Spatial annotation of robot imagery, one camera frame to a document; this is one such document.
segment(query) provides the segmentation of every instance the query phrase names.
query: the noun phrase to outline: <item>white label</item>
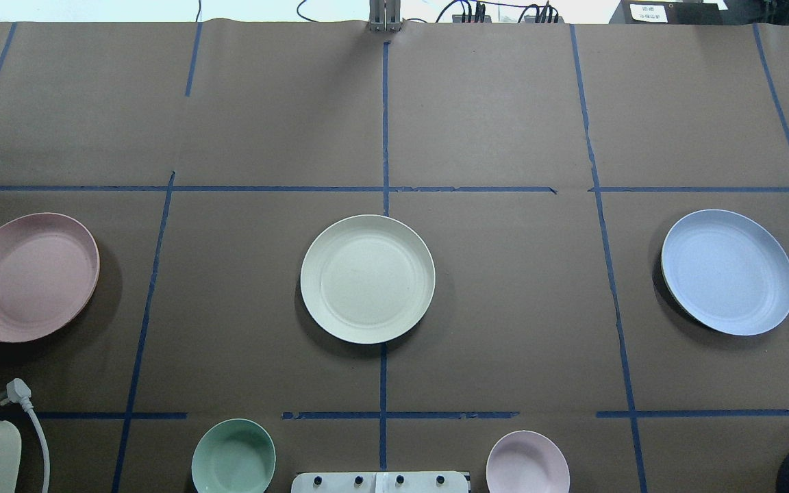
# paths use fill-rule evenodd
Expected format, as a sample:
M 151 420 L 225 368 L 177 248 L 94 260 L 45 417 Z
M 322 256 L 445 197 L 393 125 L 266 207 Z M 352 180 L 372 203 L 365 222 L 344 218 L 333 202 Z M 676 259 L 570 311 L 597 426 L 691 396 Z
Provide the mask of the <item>white label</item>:
M 629 9 L 632 10 L 632 18 L 635 20 L 644 22 L 668 22 L 666 7 L 664 6 L 630 3 Z

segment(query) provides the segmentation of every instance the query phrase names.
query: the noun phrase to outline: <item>gray tabletop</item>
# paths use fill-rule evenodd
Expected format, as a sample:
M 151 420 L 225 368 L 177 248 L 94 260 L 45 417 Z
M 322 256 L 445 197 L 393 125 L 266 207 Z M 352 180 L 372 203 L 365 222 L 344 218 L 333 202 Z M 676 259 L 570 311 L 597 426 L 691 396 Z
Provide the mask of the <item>gray tabletop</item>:
M 269 430 L 303 471 L 463 470 L 539 431 L 572 491 L 774 491 L 789 317 L 737 338 L 677 308 L 680 216 L 753 218 L 789 255 L 789 28 L 0 25 L 0 225 L 91 230 L 85 312 L 0 343 L 52 491 L 193 491 L 197 440 Z M 397 218 L 436 292 L 403 337 L 325 333 L 298 289 L 327 225 Z M 19 409 L 18 490 L 41 456 Z

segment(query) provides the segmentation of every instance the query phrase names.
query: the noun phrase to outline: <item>white cord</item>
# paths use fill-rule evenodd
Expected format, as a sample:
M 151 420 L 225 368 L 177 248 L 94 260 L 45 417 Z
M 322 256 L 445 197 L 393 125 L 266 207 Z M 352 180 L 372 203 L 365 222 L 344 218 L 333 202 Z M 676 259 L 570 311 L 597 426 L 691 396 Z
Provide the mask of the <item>white cord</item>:
M 47 493 L 47 486 L 51 481 L 51 455 L 50 452 L 47 451 L 45 432 L 41 430 L 41 423 L 38 422 L 38 417 L 35 415 L 35 411 L 32 411 L 32 408 L 28 409 L 26 414 L 29 414 L 29 418 L 35 426 L 35 433 L 38 433 L 38 441 L 41 442 L 41 458 L 45 462 L 45 482 L 41 486 L 41 493 Z
M 41 486 L 41 493 L 47 493 L 47 486 L 51 481 L 51 455 L 47 450 L 47 440 L 45 439 L 44 431 L 41 431 L 41 423 L 38 422 L 38 416 L 35 411 L 32 411 L 32 403 L 29 401 L 32 396 L 32 391 L 23 380 L 15 378 L 10 381 L 5 387 L 5 391 L 0 393 L 0 405 L 9 405 L 10 403 L 18 403 L 24 409 L 26 414 L 32 421 L 35 427 L 35 433 L 38 434 L 38 441 L 41 442 L 41 458 L 45 463 L 45 481 Z

